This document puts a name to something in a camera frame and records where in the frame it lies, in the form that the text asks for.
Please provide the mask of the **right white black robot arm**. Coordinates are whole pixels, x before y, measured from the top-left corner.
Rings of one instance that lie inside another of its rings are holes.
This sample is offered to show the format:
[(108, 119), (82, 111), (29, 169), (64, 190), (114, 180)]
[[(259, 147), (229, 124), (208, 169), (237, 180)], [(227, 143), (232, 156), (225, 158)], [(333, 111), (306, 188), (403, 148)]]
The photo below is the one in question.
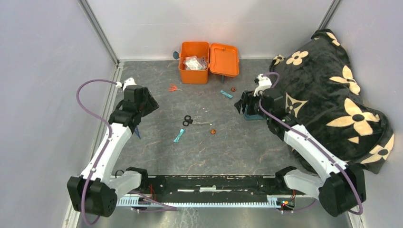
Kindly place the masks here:
[(299, 119), (286, 112), (282, 106), (284, 101), (280, 90), (267, 88), (257, 93), (244, 91), (234, 105), (240, 114), (264, 118), (269, 130), (295, 149), (317, 174), (313, 176), (295, 167), (286, 167), (276, 172), (276, 191), (286, 194), (290, 190), (297, 190), (307, 194), (319, 201), (333, 217), (344, 212), (361, 215), (366, 200), (363, 168), (333, 155)]

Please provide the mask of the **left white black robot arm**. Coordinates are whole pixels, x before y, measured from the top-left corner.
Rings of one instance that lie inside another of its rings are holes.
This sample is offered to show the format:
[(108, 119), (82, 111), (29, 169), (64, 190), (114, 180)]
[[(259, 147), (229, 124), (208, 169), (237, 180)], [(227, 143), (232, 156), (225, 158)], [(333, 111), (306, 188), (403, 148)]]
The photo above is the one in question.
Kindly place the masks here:
[(111, 174), (124, 145), (135, 134), (141, 119), (158, 107), (147, 87), (129, 85), (125, 88), (124, 98), (109, 116), (107, 133), (94, 157), (79, 176), (72, 176), (67, 182), (75, 211), (109, 217), (125, 194), (132, 190), (141, 194), (149, 189), (145, 169), (129, 167), (115, 179), (111, 178)]

